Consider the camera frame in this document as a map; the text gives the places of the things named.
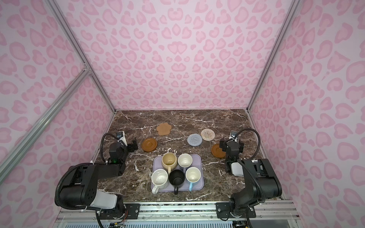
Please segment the beige ceramic mug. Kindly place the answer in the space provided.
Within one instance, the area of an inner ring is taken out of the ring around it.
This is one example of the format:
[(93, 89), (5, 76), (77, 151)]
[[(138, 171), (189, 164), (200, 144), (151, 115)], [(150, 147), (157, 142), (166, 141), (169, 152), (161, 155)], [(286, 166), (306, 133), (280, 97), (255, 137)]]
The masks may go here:
[(177, 156), (173, 153), (166, 153), (162, 157), (162, 166), (170, 174), (178, 165)]

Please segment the paw shaped cork coaster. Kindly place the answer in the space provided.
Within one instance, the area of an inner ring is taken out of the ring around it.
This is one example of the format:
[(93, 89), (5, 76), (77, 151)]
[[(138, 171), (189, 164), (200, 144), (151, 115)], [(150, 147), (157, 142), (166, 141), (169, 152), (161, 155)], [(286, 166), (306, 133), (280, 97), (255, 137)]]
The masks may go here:
[(159, 136), (169, 135), (172, 130), (172, 126), (168, 123), (161, 123), (156, 128), (156, 130), (157, 130)]

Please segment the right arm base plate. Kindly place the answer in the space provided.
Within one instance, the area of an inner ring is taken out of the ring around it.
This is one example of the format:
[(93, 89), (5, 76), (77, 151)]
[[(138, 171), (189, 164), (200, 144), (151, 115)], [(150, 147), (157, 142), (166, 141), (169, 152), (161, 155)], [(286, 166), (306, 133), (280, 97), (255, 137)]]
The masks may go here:
[(235, 208), (229, 202), (215, 203), (215, 207), (217, 218), (222, 220), (256, 218), (256, 212), (253, 207)]

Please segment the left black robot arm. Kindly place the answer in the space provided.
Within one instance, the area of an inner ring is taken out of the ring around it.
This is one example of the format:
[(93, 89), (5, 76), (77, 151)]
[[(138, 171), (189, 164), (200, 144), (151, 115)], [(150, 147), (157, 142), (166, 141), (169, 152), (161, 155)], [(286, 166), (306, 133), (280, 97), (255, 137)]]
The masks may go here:
[(116, 142), (109, 147), (109, 162), (71, 166), (56, 187), (56, 205), (67, 210), (116, 210), (124, 214), (122, 197), (98, 190), (98, 181), (123, 175), (128, 154), (137, 149), (136, 139), (127, 145)]

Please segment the small white cup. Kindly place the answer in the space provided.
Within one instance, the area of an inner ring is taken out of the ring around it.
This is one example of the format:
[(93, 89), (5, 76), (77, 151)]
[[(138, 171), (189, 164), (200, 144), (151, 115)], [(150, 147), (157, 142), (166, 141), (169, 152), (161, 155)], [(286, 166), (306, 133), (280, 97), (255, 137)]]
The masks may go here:
[(178, 164), (180, 167), (186, 169), (193, 163), (193, 158), (190, 154), (182, 154), (178, 157)]

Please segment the blue woven round coaster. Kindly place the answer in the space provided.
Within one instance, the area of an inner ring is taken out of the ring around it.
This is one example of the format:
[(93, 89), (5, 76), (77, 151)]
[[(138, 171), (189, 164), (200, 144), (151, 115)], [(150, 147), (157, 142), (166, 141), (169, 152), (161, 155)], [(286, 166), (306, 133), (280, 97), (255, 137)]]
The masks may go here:
[(203, 141), (203, 139), (202, 139), (201, 135), (199, 135), (199, 134), (191, 134), (187, 138), (188, 144), (193, 147), (197, 147), (197, 146), (201, 145), (202, 141)]

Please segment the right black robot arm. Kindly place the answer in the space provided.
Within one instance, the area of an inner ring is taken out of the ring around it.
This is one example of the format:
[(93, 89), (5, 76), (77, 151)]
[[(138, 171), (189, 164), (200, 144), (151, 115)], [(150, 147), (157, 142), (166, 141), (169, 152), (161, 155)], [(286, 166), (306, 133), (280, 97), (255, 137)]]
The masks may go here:
[(231, 175), (243, 175), (245, 187), (233, 193), (229, 200), (229, 213), (235, 217), (248, 216), (254, 206), (282, 195), (282, 186), (268, 159), (240, 159), (243, 143), (236, 139), (220, 140), (225, 152), (225, 170)]

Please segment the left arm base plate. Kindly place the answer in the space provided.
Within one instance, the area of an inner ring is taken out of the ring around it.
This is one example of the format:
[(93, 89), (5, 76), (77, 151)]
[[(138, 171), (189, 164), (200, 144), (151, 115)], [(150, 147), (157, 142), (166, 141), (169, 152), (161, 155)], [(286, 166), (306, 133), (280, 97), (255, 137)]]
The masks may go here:
[(138, 219), (140, 211), (140, 204), (130, 203), (123, 206), (117, 205), (114, 209), (102, 210), (99, 218), (101, 220), (124, 220), (124, 219)]

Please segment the multicolour woven round coaster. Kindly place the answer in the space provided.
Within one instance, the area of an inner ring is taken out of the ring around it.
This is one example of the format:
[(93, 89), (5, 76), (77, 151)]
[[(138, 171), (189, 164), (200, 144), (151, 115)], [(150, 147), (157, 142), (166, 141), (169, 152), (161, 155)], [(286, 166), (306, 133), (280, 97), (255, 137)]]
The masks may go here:
[(204, 141), (212, 141), (215, 139), (215, 132), (212, 129), (203, 129), (201, 131), (201, 137)]

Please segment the brown wooden saucer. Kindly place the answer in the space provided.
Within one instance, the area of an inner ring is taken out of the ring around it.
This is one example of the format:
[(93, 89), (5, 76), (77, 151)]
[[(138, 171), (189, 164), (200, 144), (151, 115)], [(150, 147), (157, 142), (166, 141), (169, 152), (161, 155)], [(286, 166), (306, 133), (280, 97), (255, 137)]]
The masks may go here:
[(145, 152), (152, 152), (157, 148), (157, 140), (154, 138), (146, 138), (142, 144), (141, 144), (141, 148), (143, 151)]
[(217, 143), (215, 145), (213, 145), (211, 147), (211, 153), (214, 157), (219, 158), (219, 159), (223, 159), (226, 156), (226, 152), (224, 152), (221, 148), (220, 145)]

